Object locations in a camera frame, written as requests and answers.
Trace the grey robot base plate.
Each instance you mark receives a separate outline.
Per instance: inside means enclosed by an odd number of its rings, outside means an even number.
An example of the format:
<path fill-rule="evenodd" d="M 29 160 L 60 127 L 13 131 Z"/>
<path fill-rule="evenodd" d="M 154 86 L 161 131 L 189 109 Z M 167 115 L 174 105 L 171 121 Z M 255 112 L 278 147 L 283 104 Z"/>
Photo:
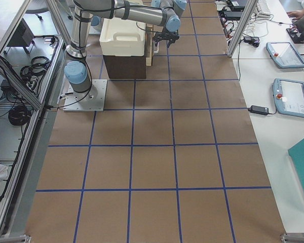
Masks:
<path fill-rule="evenodd" d="M 107 88 L 106 79 L 93 79 L 92 87 L 89 92 L 77 93 L 73 91 L 71 84 L 68 87 L 70 95 L 65 96 L 62 107 L 66 112 L 89 112 L 103 111 Z"/>

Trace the person hand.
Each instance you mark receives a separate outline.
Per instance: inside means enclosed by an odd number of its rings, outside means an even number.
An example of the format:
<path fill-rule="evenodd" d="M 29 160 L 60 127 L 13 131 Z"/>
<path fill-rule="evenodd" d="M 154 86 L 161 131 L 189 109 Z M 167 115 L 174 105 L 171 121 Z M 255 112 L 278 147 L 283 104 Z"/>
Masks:
<path fill-rule="evenodd" d="M 304 11 L 303 10 L 297 10 L 297 11 L 289 11 L 287 12 L 287 15 L 289 18 L 292 18 L 292 20 L 299 20 L 303 17 Z"/>

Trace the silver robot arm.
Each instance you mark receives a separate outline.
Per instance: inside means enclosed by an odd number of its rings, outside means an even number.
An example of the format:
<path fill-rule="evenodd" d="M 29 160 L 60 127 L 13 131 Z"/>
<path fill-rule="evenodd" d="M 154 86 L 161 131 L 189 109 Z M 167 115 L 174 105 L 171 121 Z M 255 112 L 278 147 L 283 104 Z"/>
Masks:
<path fill-rule="evenodd" d="M 152 0 L 151 6 L 163 9 L 173 9 L 175 14 L 180 18 L 186 8 L 186 0 Z"/>
<path fill-rule="evenodd" d="M 86 46 L 90 25 L 94 16 L 112 19 L 132 20 L 163 27 L 156 33 L 157 42 L 168 40 L 174 43 L 178 38 L 180 18 L 186 1 L 152 1 L 150 6 L 132 1 L 74 1 L 73 26 L 70 44 L 66 47 L 64 75 L 71 84 L 77 102 L 90 100 L 92 75 L 86 62 Z"/>

